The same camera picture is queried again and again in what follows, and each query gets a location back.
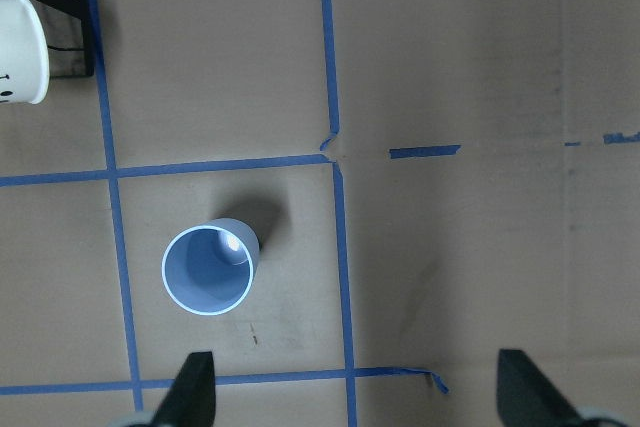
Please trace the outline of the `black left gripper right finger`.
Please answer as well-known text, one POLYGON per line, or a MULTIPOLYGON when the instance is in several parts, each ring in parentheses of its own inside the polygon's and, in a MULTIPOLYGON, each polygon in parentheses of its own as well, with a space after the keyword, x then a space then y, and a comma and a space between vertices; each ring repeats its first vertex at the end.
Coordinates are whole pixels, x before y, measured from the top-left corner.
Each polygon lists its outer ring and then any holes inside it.
POLYGON ((504 426, 581 426, 583 418, 530 357, 500 349, 496 406, 504 426))

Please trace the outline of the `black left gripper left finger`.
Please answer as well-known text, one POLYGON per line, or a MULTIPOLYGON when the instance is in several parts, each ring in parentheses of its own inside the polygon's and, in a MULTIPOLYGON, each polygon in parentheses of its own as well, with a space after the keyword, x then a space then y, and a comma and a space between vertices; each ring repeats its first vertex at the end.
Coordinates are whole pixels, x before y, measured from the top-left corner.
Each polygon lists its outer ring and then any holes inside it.
POLYGON ((156 410, 153 426, 212 426, 216 416, 215 367, 211 351, 192 352, 156 410))

